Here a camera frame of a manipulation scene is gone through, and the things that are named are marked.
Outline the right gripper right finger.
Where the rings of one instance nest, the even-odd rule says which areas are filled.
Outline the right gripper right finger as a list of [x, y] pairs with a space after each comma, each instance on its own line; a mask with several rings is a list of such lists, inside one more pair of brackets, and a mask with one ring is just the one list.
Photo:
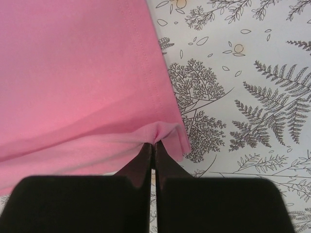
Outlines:
[[279, 190], [260, 178], [194, 178], [154, 149], [160, 233], [292, 233]]

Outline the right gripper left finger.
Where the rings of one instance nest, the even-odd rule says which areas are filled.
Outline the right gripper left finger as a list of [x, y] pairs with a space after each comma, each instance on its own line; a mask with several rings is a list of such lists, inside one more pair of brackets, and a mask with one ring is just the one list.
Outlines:
[[146, 233], [153, 146], [111, 176], [29, 176], [0, 216], [3, 233]]

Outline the pink t-shirt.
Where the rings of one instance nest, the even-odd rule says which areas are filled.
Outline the pink t-shirt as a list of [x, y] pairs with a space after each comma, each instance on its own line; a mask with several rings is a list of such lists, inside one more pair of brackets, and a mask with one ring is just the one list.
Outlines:
[[0, 3], [0, 193], [119, 170], [144, 143], [190, 151], [144, 0]]

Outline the floral patterned table mat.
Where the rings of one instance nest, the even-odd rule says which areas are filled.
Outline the floral patterned table mat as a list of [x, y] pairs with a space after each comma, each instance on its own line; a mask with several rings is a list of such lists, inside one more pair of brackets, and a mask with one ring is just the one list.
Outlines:
[[[174, 160], [194, 178], [271, 181], [294, 233], [310, 232], [310, 1], [145, 1], [190, 143]], [[159, 233], [156, 143], [148, 233]], [[0, 194], [0, 214], [13, 189]]]

